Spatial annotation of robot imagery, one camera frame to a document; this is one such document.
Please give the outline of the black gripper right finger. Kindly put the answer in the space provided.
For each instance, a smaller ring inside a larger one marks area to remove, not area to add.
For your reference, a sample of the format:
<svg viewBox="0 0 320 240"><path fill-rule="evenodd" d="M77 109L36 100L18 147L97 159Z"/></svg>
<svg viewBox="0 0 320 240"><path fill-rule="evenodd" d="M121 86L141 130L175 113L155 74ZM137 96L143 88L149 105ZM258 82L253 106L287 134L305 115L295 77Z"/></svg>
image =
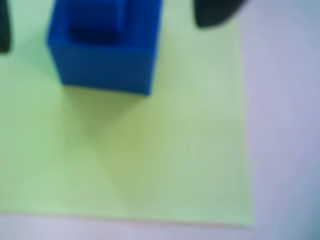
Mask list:
<svg viewBox="0 0 320 240"><path fill-rule="evenodd" d="M199 28L217 27L232 17L247 0L193 0L195 24Z"/></svg>

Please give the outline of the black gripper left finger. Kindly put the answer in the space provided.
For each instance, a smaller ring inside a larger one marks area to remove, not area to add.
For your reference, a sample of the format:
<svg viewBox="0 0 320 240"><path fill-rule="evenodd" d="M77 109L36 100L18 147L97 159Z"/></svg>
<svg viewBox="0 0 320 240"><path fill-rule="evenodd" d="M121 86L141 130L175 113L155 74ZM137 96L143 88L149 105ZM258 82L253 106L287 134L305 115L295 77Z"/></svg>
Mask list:
<svg viewBox="0 0 320 240"><path fill-rule="evenodd" d="M7 0L0 0L0 53L7 54L11 48L11 22Z"/></svg>

